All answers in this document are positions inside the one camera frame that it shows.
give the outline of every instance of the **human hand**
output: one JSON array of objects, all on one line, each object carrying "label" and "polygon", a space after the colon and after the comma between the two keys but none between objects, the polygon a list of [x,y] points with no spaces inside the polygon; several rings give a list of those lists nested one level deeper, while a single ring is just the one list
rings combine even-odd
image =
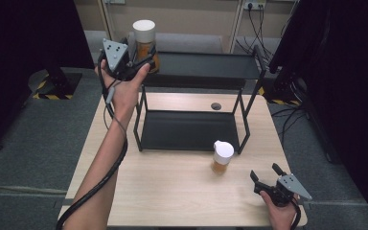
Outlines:
[{"label": "human hand", "polygon": [[294,220],[296,211],[289,203],[286,207],[277,207],[271,200],[270,195],[265,191],[260,191],[260,195],[268,208],[269,219],[274,230],[289,230]]},{"label": "human hand", "polygon": [[[112,82],[115,81],[115,79],[106,73],[105,66],[106,60],[103,60],[101,62],[101,73],[103,76],[103,82],[105,86],[108,87]],[[139,98],[139,87],[148,74],[149,69],[150,65],[145,64],[142,66],[142,68],[140,68],[136,76],[131,81],[120,82],[119,80],[116,80],[113,83],[113,86],[116,85],[115,93],[112,99],[115,119],[117,119],[123,125],[125,130],[127,130],[127,125]],[[98,75],[98,66],[95,68],[95,72]]]}]

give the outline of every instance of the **bottle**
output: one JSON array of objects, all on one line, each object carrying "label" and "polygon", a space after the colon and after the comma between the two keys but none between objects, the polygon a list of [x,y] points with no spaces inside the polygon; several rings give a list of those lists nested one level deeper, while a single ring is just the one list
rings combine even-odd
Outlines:
[{"label": "bottle", "polygon": [[[149,49],[156,46],[155,24],[150,20],[139,20],[133,23],[133,33],[136,40],[136,60],[148,56]],[[160,60],[156,54],[153,56],[155,67],[149,70],[149,73],[156,72],[160,67]]]},{"label": "bottle", "polygon": [[211,168],[216,174],[224,174],[234,154],[234,148],[227,142],[216,141],[214,150],[214,160]]}]

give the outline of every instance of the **wooden table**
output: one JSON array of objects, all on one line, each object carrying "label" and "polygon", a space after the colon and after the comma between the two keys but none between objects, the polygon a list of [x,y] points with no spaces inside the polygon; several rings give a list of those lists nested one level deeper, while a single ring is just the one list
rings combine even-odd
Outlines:
[{"label": "wooden table", "polygon": [[[213,111],[211,104],[220,103],[221,111],[230,111],[236,100],[236,95],[222,94],[147,93],[147,96],[149,106],[169,110]],[[103,115],[101,101],[65,204],[71,203],[104,138]],[[242,138],[241,114],[236,117],[239,117],[236,120]],[[135,115],[127,131],[129,148],[119,169],[109,226],[269,225],[265,203],[253,193],[250,171],[254,170],[263,183],[274,185],[278,175],[271,165],[277,163],[287,173],[289,167],[263,97],[257,96],[248,116],[250,139],[242,154],[234,155],[224,175],[212,172],[213,153],[210,151],[139,151],[132,132],[134,118]],[[299,225],[305,225],[307,216],[304,208],[301,209]]]}]

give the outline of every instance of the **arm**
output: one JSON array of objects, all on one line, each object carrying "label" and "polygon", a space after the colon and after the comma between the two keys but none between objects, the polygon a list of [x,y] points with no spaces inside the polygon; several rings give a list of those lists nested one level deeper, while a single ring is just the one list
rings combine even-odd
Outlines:
[{"label": "arm", "polygon": [[[104,67],[105,61],[101,63],[101,71],[105,85],[110,85],[113,79],[105,72]],[[139,87],[149,69],[148,64],[144,65],[133,80],[124,81],[115,87],[112,100],[115,108],[115,118],[112,120],[109,130],[74,197],[74,202],[97,185],[119,157],[126,139],[124,130],[127,130],[138,101]],[[115,193],[117,175],[118,172],[115,172],[103,188],[65,222],[63,229],[106,229]]]},{"label": "arm", "polygon": [[271,226],[274,230],[289,230],[295,217],[295,209],[291,203],[286,207],[277,207],[271,201],[270,195],[261,191],[260,195],[268,208]]}]

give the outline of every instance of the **white cap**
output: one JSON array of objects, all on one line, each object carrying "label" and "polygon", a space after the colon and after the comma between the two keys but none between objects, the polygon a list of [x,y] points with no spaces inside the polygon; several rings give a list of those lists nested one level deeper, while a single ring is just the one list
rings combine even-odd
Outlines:
[{"label": "white cap", "polygon": [[216,141],[214,143],[214,160],[221,165],[227,165],[231,161],[231,157],[234,154],[234,148],[227,142]]},{"label": "white cap", "polygon": [[150,20],[139,20],[133,23],[133,32],[136,41],[149,43],[156,39],[156,24]]}]

